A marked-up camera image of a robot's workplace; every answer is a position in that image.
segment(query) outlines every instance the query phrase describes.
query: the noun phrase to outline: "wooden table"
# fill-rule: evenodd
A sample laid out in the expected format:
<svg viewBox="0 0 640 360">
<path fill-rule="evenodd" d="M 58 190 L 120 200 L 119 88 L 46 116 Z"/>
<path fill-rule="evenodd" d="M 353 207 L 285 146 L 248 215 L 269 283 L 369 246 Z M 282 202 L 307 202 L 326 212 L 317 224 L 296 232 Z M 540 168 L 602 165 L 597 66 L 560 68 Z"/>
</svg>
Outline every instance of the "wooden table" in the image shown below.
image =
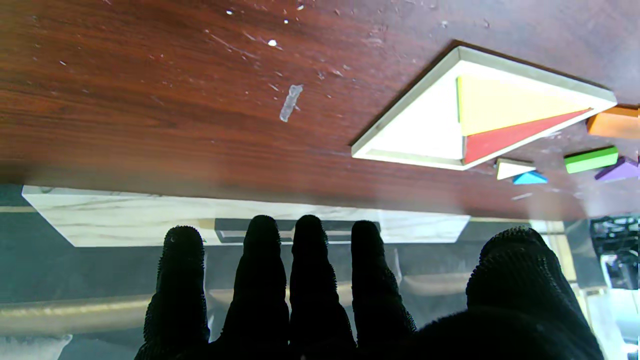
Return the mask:
<svg viewBox="0 0 640 360">
<path fill-rule="evenodd" d="M 635 179 L 563 170 L 573 151 L 615 143 L 637 154 L 637 141 L 591 137 L 584 124 L 510 154 L 535 160 L 545 186 L 496 181 L 491 164 L 457 172 L 350 156 L 453 40 L 637 104 L 634 0 L 9 0 L 0 14 L 0 181 L 549 220 L 640 207 Z"/>
</svg>

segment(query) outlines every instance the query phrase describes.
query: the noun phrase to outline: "blue triangle piece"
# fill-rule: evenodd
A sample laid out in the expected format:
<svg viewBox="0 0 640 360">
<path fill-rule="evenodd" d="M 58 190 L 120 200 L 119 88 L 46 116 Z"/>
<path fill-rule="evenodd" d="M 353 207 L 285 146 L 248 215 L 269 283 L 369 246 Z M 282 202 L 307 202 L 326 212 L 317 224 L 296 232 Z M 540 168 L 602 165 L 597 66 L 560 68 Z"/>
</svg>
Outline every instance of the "blue triangle piece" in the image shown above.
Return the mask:
<svg viewBox="0 0 640 360">
<path fill-rule="evenodd" d="M 542 176 L 539 172 L 530 171 L 514 177 L 513 183 L 516 185 L 546 184 L 548 183 L 548 180 L 546 177 Z"/>
</svg>

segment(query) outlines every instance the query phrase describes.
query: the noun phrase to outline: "red triangle piece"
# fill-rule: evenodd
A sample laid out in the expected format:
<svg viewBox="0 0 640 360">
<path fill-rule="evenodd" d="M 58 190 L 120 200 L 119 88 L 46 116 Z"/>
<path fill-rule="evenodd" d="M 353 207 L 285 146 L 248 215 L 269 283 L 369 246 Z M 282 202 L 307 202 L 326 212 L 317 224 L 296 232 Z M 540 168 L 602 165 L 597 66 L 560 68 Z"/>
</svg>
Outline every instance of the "red triangle piece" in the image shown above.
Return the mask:
<svg viewBox="0 0 640 360">
<path fill-rule="evenodd" d="M 550 127 L 562 124 L 563 122 L 569 121 L 574 117 L 582 115 L 591 110 L 592 109 L 585 109 L 576 111 L 575 113 L 558 115 L 547 119 L 526 122 L 524 124 L 503 127 L 502 129 L 469 135 L 467 136 L 467 152 L 465 154 L 465 163 L 468 164 L 489 154 L 493 154 L 494 152 L 504 149 L 507 146 L 513 145 L 517 142 L 521 142 L 528 137 L 541 133 L 542 131 L 547 130 Z"/>
</svg>

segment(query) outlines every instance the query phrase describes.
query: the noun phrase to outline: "green block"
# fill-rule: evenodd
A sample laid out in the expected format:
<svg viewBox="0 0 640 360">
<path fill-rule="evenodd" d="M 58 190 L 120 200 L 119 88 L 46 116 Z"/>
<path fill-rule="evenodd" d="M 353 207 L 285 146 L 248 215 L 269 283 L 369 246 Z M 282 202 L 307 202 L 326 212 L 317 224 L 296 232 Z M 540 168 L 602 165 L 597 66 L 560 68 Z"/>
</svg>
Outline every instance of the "green block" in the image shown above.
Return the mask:
<svg viewBox="0 0 640 360">
<path fill-rule="evenodd" d="M 591 170 L 592 168 L 608 167 L 618 160 L 618 148 L 615 146 L 585 152 L 579 155 L 569 155 L 564 158 L 566 171 L 569 174 Z"/>
</svg>

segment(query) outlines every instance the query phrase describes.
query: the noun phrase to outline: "tape residue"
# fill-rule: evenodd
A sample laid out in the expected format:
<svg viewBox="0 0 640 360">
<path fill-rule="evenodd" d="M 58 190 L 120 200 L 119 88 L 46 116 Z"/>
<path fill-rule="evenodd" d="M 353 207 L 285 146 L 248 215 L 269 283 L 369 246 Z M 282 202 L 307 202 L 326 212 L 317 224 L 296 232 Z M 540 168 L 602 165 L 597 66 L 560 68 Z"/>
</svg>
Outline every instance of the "tape residue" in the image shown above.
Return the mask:
<svg viewBox="0 0 640 360">
<path fill-rule="evenodd" d="M 291 85 L 289 88 L 289 95 L 287 95 L 286 100 L 284 101 L 284 105 L 282 106 L 282 110 L 280 110 L 280 120 L 287 122 L 289 121 L 289 116 L 293 112 L 293 108 L 296 106 L 296 101 L 298 101 L 298 96 L 302 92 L 302 85 Z"/>
</svg>

